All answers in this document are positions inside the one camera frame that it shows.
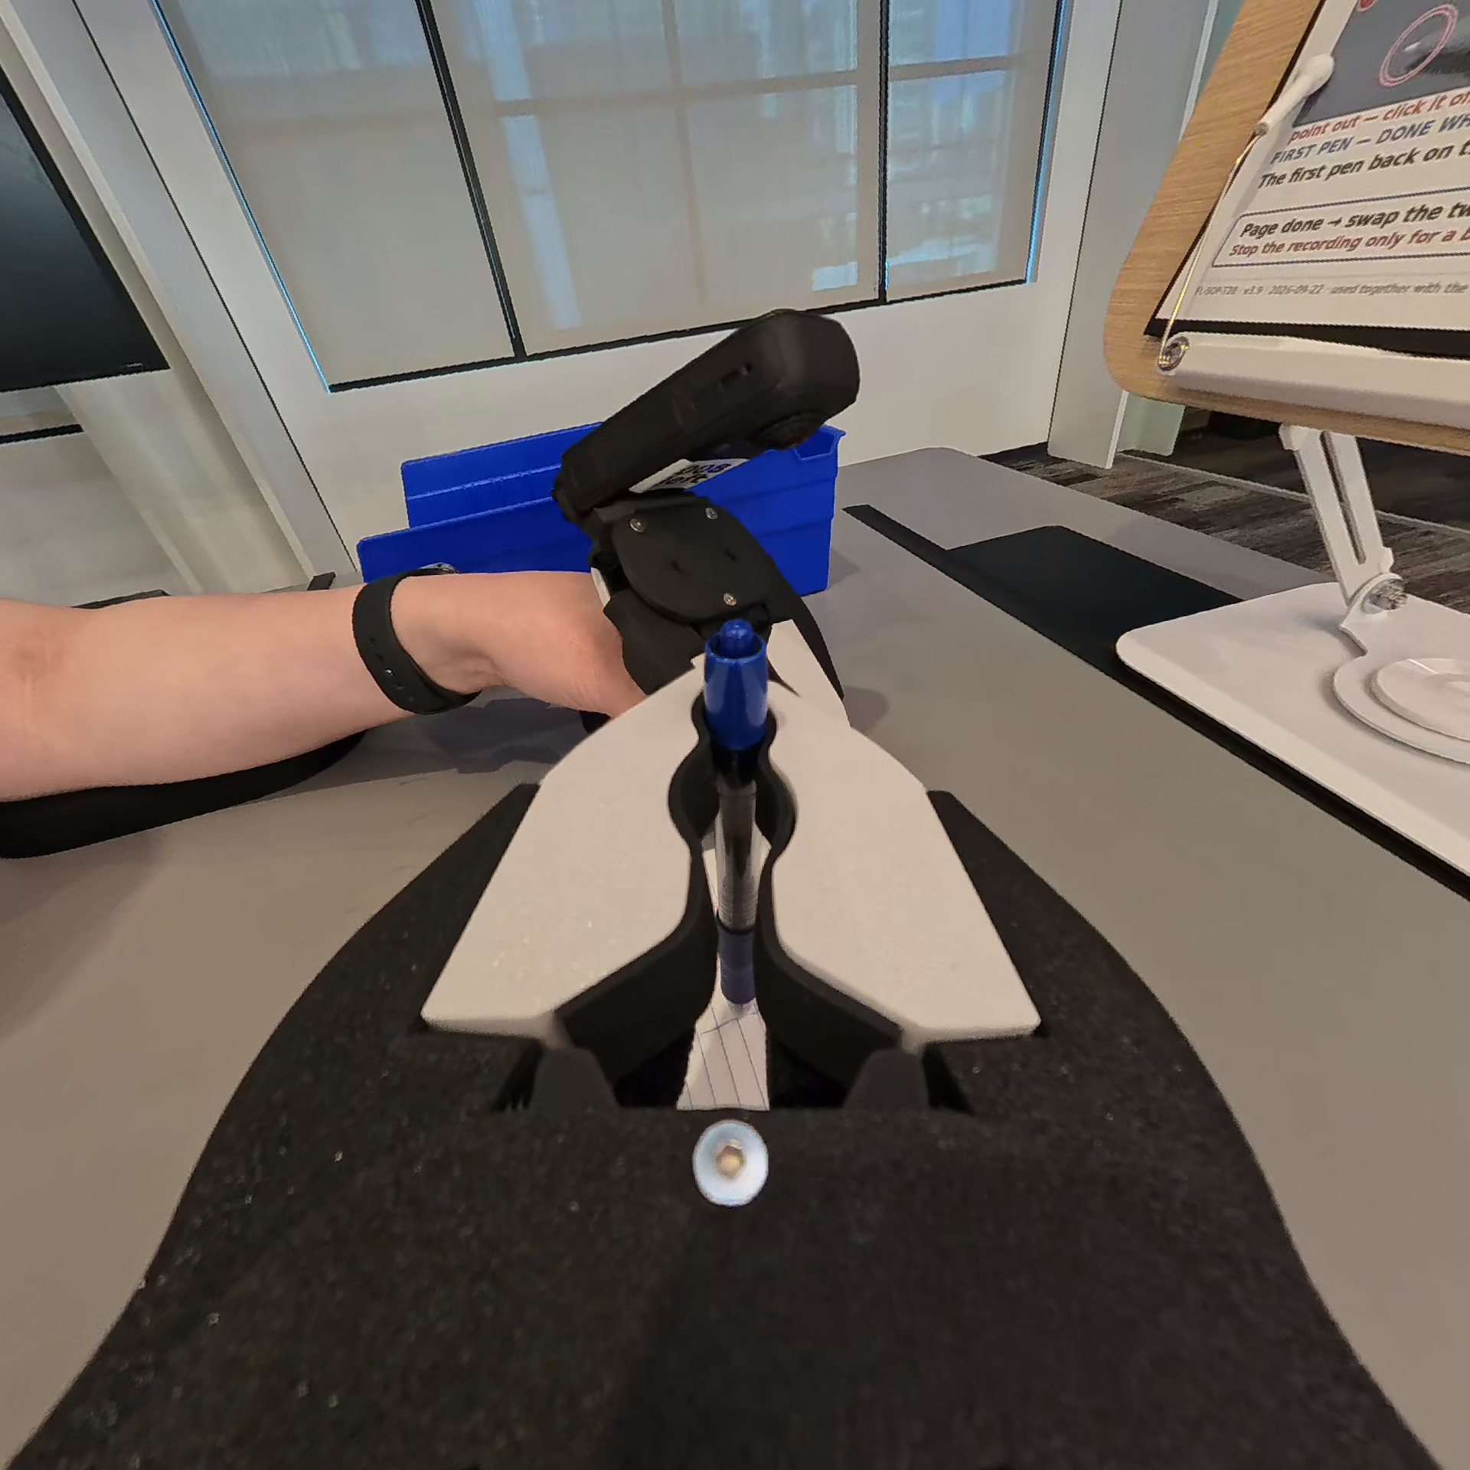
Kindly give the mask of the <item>black flat screen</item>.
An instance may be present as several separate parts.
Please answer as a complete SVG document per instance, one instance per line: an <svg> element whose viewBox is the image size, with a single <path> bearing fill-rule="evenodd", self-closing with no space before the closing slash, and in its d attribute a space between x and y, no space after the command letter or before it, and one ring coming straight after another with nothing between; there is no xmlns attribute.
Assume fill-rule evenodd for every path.
<svg viewBox="0 0 1470 1470"><path fill-rule="evenodd" d="M21 99L2 78L2 390L166 367Z"/></svg>

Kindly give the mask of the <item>person's left hand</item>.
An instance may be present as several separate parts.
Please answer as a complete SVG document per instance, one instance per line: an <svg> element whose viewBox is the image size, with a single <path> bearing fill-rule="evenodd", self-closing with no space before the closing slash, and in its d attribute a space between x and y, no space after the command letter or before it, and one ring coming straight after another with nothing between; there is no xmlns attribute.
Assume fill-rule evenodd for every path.
<svg viewBox="0 0 1470 1470"><path fill-rule="evenodd" d="M644 700L588 574L408 577L392 624L422 673L453 693L509 687L613 717Z"/></svg>

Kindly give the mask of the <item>black rectangular desk mat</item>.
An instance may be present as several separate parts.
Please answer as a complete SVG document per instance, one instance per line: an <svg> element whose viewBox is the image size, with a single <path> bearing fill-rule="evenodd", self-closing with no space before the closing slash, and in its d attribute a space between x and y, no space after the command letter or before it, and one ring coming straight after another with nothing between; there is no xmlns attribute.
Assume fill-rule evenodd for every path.
<svg viewBox="0 0 1470 1470"><path fill-rule="evenodd" d="M949 556L970 591L1096 668L1117 666L1125 633L1237 602L1066 526L963 544Z"/></svg>

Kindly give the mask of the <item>blue plastic bin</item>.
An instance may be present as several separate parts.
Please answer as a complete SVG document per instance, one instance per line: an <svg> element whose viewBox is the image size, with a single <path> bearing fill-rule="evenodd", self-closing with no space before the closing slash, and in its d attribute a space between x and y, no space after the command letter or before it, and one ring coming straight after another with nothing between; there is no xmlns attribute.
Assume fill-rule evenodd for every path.
<svg viewBox="0 0 1470 1470"><path fill-rule="evenodd" d="M593 427L532 434L403 463L408 526L362 539L366 581L443 563L457 572L583 572L592 546L553 498L564 451ZM842 430L746 462L674 472L677 490L732 509L800 596L828 586Z"/></svg>

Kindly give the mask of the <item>instruction sheet on stand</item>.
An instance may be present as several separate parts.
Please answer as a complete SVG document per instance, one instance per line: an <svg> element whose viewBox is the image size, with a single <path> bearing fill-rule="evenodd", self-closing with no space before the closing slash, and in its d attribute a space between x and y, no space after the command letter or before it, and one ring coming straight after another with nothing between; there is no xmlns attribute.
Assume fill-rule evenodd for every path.
<svg viewBox="0 0 1470 1470"><path fill-rule="evenodd" d="M1150 332L1181 267L1201 264L1204 232L1229 220L1232 185L1258 140L1274 136L1332 71L1348 3L1243 3L1108 308L1106 362L1143 397L1230 409L1279 425L1309 484L1348 609L1393 612L1409 596L1372 518L1358 439L1467 456L1467 358L1402 355L1302 336ZM1428 668L1379 675L1407 719L1467 740L1467 635Z"/></svg>

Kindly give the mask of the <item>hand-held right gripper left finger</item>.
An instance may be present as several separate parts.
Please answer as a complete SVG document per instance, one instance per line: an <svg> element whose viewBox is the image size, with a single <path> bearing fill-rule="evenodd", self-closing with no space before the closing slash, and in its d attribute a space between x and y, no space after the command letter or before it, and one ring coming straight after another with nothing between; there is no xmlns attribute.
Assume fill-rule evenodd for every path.
<svg viewBox="0 0 1470 1470"><path fill-rule="evenodd" d="M718 967L702 693L684 672L546 773L422 1006L427 1027L581 1048L609 1079L695 1027Z"/></svg>

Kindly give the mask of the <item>black wristband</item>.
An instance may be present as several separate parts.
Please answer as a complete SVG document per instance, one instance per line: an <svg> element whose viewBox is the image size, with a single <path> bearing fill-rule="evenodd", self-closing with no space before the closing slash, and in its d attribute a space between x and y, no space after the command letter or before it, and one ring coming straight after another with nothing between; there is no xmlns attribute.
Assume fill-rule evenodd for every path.
<svg viewBox="0 0 1470 1470"><path fill-rule="evenodd" d="M357 654L376 687L394 707L415 715L459 710L478 691L452 691L438 684L404 649L392 617L396 589L411 577L453 575L450 563L427 563L394 575L366 581L355 593L352 628Z"/></svg>

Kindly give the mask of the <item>printed instruction sheet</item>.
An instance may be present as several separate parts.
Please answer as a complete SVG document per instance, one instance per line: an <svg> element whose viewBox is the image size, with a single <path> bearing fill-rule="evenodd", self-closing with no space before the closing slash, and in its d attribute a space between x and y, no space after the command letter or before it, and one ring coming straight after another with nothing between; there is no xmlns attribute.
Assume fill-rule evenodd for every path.
<svg viewBox="0 0 1470 1470"><path fill-rule="evenodd" d="M1348 3L1150 325L1467 358L1468 3Z"/></svg>

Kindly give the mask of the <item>person's left forearm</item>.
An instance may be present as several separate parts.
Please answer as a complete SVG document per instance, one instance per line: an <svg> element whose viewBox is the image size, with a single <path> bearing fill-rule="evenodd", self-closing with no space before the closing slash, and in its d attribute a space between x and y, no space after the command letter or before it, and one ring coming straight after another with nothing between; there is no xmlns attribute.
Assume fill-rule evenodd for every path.
<svg viewBox="0 0 1470 1470"><path fill-rule="evenodd" d="M366 670L355 591L2 602L2 798L165 784L406 717Z"/></svg>

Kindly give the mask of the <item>large window with shade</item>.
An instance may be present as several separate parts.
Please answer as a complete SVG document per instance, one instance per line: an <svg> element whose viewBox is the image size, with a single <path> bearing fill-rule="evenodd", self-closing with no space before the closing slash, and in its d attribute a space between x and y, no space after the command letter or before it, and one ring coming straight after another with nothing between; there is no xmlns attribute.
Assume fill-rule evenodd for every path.
<svg viewBox="0 0 1470 1470"><path fill-rule="evenodd" d="M327 390L1031 271L1062 3L152 10Z"/></svg>

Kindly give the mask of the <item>white lined notepad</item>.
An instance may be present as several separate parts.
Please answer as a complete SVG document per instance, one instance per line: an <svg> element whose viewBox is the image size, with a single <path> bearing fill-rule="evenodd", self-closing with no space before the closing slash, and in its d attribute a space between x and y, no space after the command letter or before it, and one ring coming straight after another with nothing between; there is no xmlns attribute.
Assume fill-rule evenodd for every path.
<svg viewBox="0 0 1470 1470"><path fill-rule="evenodd" d="M732 1004L719 987L695 1025L683 1111L768 1109L767 1027L754 1002Z"/></svg>

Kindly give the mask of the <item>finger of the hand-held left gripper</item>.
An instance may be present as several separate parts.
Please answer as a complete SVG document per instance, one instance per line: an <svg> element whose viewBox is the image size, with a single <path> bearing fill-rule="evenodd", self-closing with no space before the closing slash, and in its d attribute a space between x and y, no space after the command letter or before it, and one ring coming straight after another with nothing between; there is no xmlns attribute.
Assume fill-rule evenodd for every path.
<svg viewBox="0 0 1470 1470"><path fill-rule="evenodd" d="M767 640L768 703L777 719L781 742L789 726L805 729L819 724L851 726L837 684L812 651L805 637L770 637Z"/></svg>

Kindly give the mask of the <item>blue retractable pen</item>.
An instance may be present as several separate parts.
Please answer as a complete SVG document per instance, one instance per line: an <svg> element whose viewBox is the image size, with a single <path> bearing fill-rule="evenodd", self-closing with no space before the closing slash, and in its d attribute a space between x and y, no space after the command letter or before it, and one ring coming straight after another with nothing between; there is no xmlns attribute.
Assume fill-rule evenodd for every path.
<svg viewBox="0 0 1470 1470"><path fill-rule="evenodd" d="M704 661L704 717L718 812L712 826L719 985L735 1011L756 1002L754 934L765 854L758 826L760 754L767 738L767 644L747 621L726 621Z"/></svg>

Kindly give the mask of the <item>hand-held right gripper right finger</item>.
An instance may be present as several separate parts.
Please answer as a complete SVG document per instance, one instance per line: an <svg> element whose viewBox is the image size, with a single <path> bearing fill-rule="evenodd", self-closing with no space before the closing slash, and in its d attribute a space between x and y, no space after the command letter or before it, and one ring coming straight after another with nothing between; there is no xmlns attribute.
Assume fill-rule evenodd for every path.
<svg viewBox="0 0 1470 1470"><path fill-rule="evenodd" d="M760 754L760 1011L828 1081L877 1051L1031 1036L1040 1015L924 784L852 726Z"/></svg>

